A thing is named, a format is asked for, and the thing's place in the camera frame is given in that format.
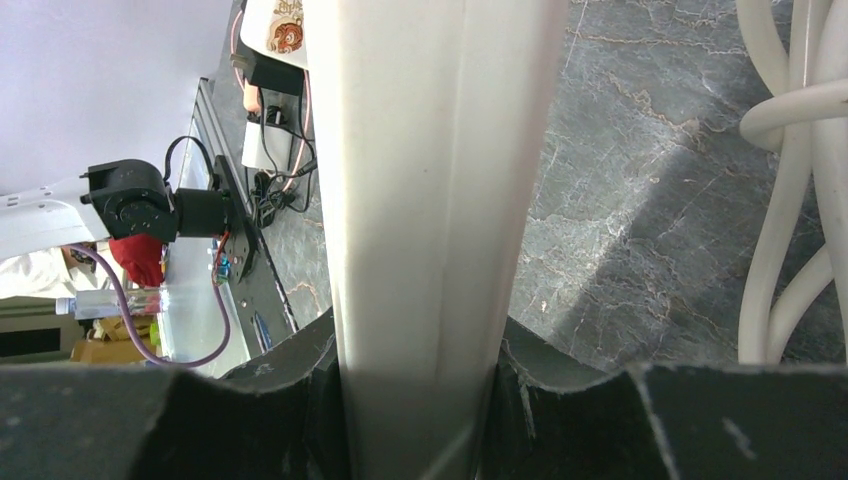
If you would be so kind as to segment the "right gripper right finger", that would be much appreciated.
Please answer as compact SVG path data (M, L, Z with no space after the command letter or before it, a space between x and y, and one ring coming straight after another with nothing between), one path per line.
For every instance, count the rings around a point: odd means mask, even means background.
M847 370L582 364L509 320L484 479L843 479Z

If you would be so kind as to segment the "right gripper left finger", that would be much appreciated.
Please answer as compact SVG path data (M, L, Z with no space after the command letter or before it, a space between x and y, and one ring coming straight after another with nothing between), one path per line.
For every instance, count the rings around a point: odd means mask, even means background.
M341 479L326 312L220 379L166 367L5 366L5 479Z

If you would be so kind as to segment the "white long power strip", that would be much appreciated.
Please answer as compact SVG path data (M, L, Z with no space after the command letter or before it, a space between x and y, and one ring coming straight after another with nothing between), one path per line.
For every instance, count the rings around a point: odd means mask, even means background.
M308 1L352 475L470 479L565 1Z

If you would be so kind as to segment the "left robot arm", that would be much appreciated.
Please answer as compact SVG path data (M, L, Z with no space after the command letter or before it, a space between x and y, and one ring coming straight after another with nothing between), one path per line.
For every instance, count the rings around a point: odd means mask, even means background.
M3 259L53 247L145 234L162 243L213 238L235 215L230 195L172 189L152 164L126 159L1 197Z

